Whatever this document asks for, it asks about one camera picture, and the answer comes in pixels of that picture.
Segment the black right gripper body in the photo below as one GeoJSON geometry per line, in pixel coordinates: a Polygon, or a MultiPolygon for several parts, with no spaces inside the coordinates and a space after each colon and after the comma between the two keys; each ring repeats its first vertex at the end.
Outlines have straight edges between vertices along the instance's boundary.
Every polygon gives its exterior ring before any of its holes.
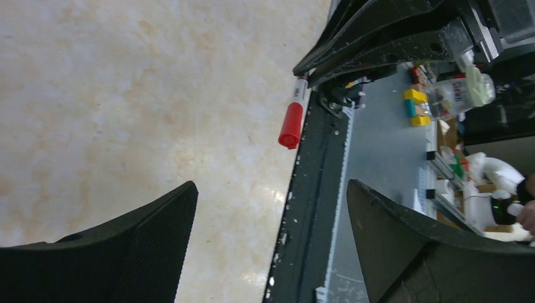
{"type": "Polygon", "coordinates": [[[473,43],[458,63],[491,63],[534,45],[534,1],[458,1],[457,9],[473,43]]]}

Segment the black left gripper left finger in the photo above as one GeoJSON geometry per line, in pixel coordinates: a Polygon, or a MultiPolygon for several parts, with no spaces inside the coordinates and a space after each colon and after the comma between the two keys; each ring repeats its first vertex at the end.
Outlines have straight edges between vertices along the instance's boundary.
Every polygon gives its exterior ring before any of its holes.
{"type": "Polygon", "coordinates": [[[1,249],[2,302],[173,302],[198,190],[192,181],[57,242],[1,249]]]}

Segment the red white marker pen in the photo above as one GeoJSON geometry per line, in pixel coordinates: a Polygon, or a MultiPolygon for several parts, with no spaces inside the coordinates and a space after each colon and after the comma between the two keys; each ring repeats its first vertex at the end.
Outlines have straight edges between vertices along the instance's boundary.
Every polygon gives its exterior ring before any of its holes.
{"type": "Polygon", "coordinates": [[[304,100],[305,92],[307,91],[308,87],[308,78],[306,75],[303,76],[297,76],[294,89],[292,92],[291,101],[293,103],[301,104],[304,100]]]}

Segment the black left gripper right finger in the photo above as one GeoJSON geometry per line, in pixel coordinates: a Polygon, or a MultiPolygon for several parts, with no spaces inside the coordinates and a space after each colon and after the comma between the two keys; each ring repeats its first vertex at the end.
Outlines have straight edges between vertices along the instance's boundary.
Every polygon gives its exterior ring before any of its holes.
{"type": "Polygon", "coordinates": [[[370,302],[533,302],[534,248],[455,229],[351,180],[347,205],[370,302]]]}

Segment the red marker cap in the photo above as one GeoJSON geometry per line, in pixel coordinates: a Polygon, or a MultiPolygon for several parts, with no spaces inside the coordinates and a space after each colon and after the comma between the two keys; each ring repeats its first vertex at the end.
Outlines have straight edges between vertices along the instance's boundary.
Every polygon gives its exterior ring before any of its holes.
{"type": "Polygon", "coordinates": [[[294,150],[301,138],[303,107],[298,102],[292,102],[286,111],[281,127],[278,143],[289,150],[294,150]]]}

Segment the bystander hand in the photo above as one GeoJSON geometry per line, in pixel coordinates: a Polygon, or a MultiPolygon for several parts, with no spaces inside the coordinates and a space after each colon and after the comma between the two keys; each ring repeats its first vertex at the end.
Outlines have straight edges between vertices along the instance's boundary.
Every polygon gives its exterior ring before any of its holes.
{"type": "Polygon", "coordinates": [[[522,228],[535,236],[535,201],[528,202],[517,216],[517,222],[522,228]]]}

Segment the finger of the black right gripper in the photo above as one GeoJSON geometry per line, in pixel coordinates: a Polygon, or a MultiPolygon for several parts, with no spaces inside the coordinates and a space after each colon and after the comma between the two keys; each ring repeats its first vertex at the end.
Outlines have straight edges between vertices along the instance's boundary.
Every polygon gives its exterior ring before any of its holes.
{"type": "Polygon", "coordinates": [[[340,1],[320,39],[293,68],[293,74],[315,71],[349,51],[437,30],[458,16],[453,1],[340,1]]]}
{"type": "Polygon", "coordinates": [[[316,67],[309,76],[309,85],[316,86],[344,74],[387,65],[415,61],[452,62],[473,48],[473,41],[462,20],[457,18],[445,26],[427,32],[381,43],[370,49],[336,56],[316,67]]]}

